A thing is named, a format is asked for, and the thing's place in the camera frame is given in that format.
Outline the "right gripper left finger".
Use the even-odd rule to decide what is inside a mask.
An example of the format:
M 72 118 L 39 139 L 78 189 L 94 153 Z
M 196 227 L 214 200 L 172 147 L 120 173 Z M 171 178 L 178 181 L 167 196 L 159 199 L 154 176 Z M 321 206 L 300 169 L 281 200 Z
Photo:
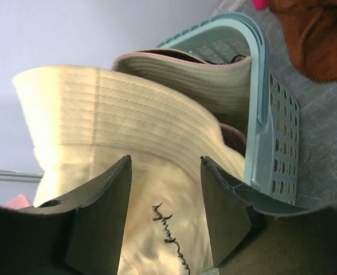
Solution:
M 130 156 L 38 207 L 0 207 L 0 274 L 116 274 L 132 181 Z

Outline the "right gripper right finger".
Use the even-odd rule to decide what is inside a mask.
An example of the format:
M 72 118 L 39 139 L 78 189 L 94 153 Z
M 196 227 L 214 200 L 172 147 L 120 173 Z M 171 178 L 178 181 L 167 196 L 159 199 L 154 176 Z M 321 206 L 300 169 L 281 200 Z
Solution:
M 273 199 L 201 159 L 213 264 L 221 274 L 337 274 L 337 203 Z

